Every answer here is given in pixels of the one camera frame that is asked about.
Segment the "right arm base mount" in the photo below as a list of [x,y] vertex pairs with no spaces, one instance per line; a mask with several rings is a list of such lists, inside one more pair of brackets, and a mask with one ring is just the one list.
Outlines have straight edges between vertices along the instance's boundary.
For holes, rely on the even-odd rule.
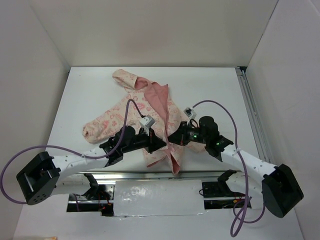
[[244,203],[245,195],[233,192],[229,187],[218,181],[202,182],[202,189],[198,193],[203,197],[205,210],[241,208]]

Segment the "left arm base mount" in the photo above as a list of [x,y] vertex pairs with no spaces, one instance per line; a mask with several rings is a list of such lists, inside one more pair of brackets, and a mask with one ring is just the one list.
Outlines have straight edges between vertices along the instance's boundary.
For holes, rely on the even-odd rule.
[[105,217],[114,215],[114,184],[92,186],[84,194],[71,193],[68,198],[67,213],[100,213]]

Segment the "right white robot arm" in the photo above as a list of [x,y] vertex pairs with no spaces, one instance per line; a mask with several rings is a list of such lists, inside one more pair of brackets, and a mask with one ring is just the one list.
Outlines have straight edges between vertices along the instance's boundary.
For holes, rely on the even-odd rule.
[[193,128],[187,122],[181,122],[168,140],[180,146],[190,142],[204,144],[210,156],[247,173],[243,177],[232,173],[220,181],[220,194],[230,196],[233,192],[240,192],[240,181],[249,182],[249,192],[262,198],[265,207],[278,218],[283,218],[303,199],[302,189],[289,166],[276,166],[236,148],[231,140],[220,134],[211,116],[201,117],[198,124],[197,128]]

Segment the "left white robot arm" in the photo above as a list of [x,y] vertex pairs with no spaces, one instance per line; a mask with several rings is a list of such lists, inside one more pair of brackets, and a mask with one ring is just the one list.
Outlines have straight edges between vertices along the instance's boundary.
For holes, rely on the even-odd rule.
[[63,180],[80,172],[113,166],[123,160],[124,154],[139,149],[153,153],[167,144],[150,128],[138,132],[125,126],[107,142],[86,153],[51,156],[38,153],[16,176],[27,205],[36,205],[62,189]]

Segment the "pink and cream jacket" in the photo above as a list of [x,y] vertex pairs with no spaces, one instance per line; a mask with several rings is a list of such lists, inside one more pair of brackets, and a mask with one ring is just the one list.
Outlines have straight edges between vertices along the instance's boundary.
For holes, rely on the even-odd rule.
[[155,135],[167,141],[188,117],[173,102],[168,85],[160,85],[123,69],[112,74],[113,79],[127,92],[113,107],[86,123],[82,129],[84,139],[97,144],[115,135],[123,125],[136,131],[141,127],[141,116],[151,116]]

